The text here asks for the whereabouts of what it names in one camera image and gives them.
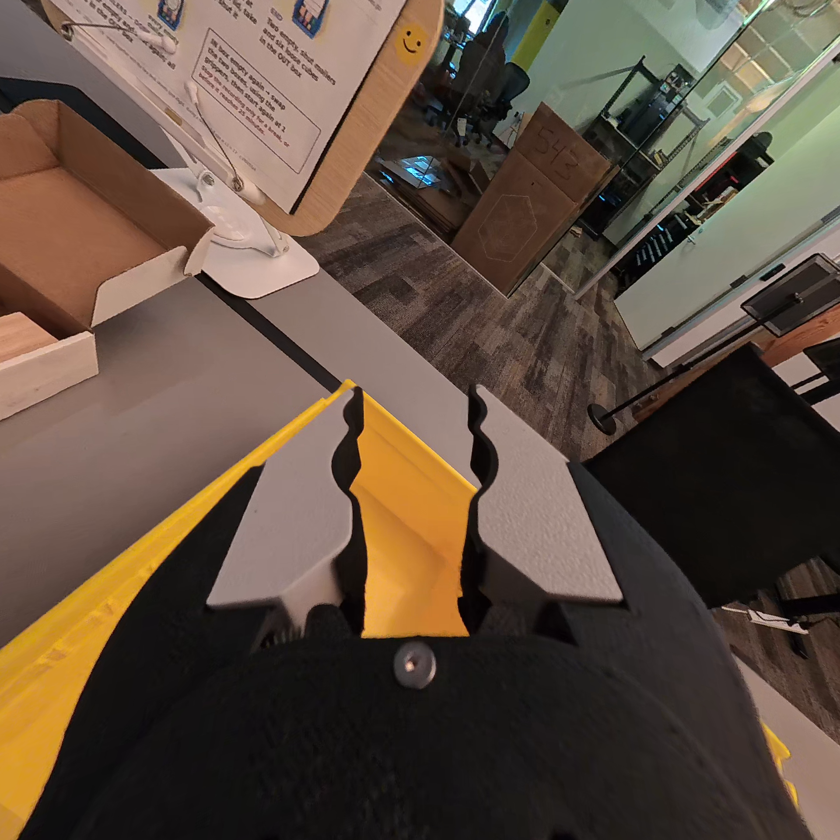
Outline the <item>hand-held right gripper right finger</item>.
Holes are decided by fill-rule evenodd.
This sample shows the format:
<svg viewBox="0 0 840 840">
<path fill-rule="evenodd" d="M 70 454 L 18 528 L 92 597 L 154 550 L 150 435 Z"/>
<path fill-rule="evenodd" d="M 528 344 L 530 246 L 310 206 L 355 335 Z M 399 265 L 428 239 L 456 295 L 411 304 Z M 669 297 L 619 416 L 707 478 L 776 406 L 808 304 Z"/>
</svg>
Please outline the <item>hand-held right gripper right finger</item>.
<svg viewBox="0 0 840 840">
<path fill-rule="evenodd" d="M 468 633 L 501 613 L 527 634 L 570 636 L 562 604 L 621 606 L 571 462 L 483 385 L 469 388 L 467 426 L 478 481 L 459 577 Z"/>
</svg>

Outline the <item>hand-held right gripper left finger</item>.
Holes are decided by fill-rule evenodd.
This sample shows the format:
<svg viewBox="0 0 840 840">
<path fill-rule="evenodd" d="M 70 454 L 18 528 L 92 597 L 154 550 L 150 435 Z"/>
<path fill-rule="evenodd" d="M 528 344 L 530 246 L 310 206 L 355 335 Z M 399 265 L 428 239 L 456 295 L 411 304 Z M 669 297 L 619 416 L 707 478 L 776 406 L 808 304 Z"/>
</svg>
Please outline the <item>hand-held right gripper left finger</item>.
<svg viewBox="0 0 840 840">
<path fill-rule="evenodd" d="M 352 484 L 363 431 L 364 393 L 353 385 L 267 459 L 208 608 L 263 606 L 282 629 L 302 630 L 313 607 L 333 605 L 361 635 L 368 553 Z"/>
</svg>

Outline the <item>yellow plastic bin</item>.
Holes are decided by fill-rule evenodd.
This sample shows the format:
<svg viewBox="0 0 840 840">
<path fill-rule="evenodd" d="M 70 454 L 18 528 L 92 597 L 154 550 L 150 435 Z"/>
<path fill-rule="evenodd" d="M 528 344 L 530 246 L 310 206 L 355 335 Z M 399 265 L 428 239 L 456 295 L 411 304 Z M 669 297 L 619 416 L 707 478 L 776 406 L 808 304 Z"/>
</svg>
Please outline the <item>yellow plastic bin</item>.
<svg viewBox="0 0 840 840">
<path fill-rule="evenodd" d="M 811 838 L 698 593 L 583 467 L 623 592 L 468 633 L 474 488 L 364 394 L 364 629 L 207 607 L 267 459 L 346 382 L 2 649 L 2 838 Z"/>
</svg>

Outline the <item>wooden cube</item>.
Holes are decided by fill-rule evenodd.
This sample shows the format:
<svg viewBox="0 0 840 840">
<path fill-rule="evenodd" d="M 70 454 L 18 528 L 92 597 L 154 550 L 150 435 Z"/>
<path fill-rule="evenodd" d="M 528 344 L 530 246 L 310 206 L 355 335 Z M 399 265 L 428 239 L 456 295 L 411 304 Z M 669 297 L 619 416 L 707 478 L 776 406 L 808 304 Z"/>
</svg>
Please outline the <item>wooden cube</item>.
<svg viewBox="0 0 840 840">
<path fill-rule="evenodd" d="M 16 311 L 1 317 L 1 364 L 58 342 L 24 313 Z"/>
</svg>

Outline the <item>white cardboard mailer box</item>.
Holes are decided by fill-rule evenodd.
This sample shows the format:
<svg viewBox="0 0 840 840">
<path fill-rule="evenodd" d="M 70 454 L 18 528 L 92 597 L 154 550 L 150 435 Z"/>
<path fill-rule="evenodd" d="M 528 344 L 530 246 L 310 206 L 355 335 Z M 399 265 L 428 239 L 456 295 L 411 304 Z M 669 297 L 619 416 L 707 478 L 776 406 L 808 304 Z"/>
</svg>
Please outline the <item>white cardboard mailer box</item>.
<svg viewBox="0 0 840 840">
<path fill-rule="evenodd" d="M 1 364 L 6 419 L 99 373 L 94 329 L 204 267 L 212 223 L 65 103 L 1 119 L 2 316 L 58 342 Z"/>
</svg>

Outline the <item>large brown cardboard box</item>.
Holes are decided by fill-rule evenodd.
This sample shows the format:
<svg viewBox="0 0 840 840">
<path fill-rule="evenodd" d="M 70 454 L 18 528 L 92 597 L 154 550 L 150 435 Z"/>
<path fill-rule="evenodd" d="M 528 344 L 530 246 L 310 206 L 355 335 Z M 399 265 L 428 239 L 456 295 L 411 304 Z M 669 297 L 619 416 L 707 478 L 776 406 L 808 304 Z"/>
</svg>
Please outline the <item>large brown cardboard box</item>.
<svg viewBox="0 0 840 840">
<path fill-rule="evenodd" d="M 541 102 L 451 247 L 508 297 L 616 172 L 614 163 Z"/>
</svg>

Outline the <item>black floor stand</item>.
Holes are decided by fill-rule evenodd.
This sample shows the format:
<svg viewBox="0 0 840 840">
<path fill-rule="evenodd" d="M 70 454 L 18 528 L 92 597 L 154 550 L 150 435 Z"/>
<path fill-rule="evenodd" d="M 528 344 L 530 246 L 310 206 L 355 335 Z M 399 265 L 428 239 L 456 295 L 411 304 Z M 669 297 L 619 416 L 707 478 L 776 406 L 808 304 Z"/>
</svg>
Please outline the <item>black floor stand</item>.
<svg viewBox="0 0 840 840">
<path fill-rule="evenodd" d="M 613 436 L 616 434 L 616 417 L 619 414 L 627 410 L 634 410 L 635 406 L 643 403 L 655 403 L 665 392 L 677 392 L 743 346 L 752 346 L 759 351 L 763 351 L 773 340 L 774 336 L 766 329 L 743 330 L 732 339 L 720 343 L 694 360 L 677 364 L 671 372 L 660 380 L 645 387 L 641 392 L 619 403 L 614 408 L 606 408 L 596 402 L 589 404 L 586 408 L 588 419 L 599 432 L 607 436 Z"/>
</svg>

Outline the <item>black mesh office chair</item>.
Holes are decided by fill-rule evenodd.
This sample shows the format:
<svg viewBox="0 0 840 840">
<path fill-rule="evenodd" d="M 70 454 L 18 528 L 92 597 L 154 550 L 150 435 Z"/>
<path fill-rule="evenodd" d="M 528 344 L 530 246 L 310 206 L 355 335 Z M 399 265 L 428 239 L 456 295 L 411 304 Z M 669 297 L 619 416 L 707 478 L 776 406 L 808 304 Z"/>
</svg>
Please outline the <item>black mesh office chair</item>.
<svg viewBox="0 0 840 840">
<path fill-rule="evenodd" d="M 708 607 L 838 572 L 839 434 L 745 345 L 584 462 Z"/>
</svg>

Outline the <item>white power strip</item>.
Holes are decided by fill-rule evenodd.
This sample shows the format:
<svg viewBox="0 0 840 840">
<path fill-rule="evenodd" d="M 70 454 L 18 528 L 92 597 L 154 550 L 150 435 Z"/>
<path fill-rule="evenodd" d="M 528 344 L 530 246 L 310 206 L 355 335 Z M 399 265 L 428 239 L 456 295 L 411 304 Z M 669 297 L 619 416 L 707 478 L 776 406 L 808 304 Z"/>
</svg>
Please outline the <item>white power strip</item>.
<svg viewBox="0 0 840 840">
<path fill-rule="evenodd" d="M 804 626 L 793 619 L 783 616 L 753 610 L 745 605 L 725 605 L 720 608 L 725 613 L 740 614 L 746 616 L 751 624 L 778 629 L 789 634 L 807 636 L 810 633 L 808 626 Z"/>
</svg>

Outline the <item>wooden table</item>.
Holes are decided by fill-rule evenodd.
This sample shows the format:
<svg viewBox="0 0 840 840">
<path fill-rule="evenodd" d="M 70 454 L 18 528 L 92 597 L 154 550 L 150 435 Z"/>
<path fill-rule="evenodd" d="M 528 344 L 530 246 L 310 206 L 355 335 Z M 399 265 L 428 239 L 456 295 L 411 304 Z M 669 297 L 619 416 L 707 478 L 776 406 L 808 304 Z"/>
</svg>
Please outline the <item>wooden table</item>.
<svg viewBox="0 0 840 840">
<path fill-rule="evenodd" d="M 836 306 L 785 336 L 773 339 L 763 350 L 763 362 L 774 368 L 809 347 L 834 339 L 838 334 L 839 307 Z"/>
</svg>

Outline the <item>dark screen panel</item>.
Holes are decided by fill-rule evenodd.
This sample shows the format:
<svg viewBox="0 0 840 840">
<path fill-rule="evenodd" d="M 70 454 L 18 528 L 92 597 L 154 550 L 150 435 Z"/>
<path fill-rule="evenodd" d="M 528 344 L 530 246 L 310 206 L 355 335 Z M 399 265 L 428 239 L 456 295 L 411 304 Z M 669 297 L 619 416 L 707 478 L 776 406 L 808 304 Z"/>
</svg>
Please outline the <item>dark screen panel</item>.
<svg viewBox="0 0 840 840">
<path fill-rule="evenodd" d="M 839 303 L 839 266 L 814 254 L 742 302 L 740 309 L 775 338 Z"/>
</svg>

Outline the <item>stack of flat cardboard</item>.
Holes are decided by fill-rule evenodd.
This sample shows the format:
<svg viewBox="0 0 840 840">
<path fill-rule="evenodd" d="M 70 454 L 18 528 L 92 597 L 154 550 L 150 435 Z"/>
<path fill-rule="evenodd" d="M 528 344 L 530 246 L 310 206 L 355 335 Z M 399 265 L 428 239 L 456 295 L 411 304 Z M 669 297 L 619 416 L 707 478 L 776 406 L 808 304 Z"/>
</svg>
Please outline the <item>stack of flat cardboard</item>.
<svg viewBox="0 0 840 840">
<path fill-rule="evenodd" d="M 490 183 L 481 160 L 456 151 L 377 160 L 373 174 L 441 238 L 451 241 Z"/>
</svg>

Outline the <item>printed instruction sheet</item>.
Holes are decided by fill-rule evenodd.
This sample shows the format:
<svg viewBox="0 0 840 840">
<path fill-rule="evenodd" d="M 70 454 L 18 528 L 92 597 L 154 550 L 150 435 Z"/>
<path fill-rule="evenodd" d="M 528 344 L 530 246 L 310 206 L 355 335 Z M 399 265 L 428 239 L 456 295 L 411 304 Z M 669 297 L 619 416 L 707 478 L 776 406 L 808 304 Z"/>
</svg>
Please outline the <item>printed instruction sheet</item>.
<svg viewBox="0 0 840 840">
<path fill-rule="evenodd" d="M 405 3 L 55 5 L 222 166 L 291 213 Z"/>
</svg>

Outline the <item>black metal shelf rack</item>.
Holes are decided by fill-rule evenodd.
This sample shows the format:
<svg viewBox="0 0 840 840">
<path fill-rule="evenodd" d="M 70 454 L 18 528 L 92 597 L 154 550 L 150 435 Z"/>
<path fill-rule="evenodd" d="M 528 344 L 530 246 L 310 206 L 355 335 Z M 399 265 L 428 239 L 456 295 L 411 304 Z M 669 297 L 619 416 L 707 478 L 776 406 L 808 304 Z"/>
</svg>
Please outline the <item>black metal shelf rack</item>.
<svg viewBox="0 0 840 840">
<path fill-rule="evenodd" d="M 642 57 L 627 69 L 618 89 L 596 115 L 591 128 L 601 133 L 607 157 L 617 168 L 600 195 L 608 212 L 604 227 L 628 208 L 707 124 L 687 104 L 696 83 L 680 64 L 666 76 L 657 77 Z M 688 133 L 666 152 L 665 135 L 678 118 L 688 119 Z"/>
</svg>

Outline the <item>grey office chair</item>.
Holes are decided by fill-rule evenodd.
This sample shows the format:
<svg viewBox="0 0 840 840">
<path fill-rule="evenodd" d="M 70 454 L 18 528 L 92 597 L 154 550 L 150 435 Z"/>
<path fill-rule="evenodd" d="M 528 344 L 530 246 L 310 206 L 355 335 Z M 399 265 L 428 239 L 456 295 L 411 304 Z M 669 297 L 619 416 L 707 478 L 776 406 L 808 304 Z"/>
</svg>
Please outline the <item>grey office chair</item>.
<svg viewBox="0 0 840 840">
<path fill-rule="evenodd" d="M 514 62 L 508 62 L 502 68 L 495 87 L 490 92 L 490 104 L 487 111 L 487 144 L 491 149 L 493 145 L 493 129 L 504 120 L 511 109 L 512 100 L 528 89 L 530 78 L 524 69 Z"/>
</svg>

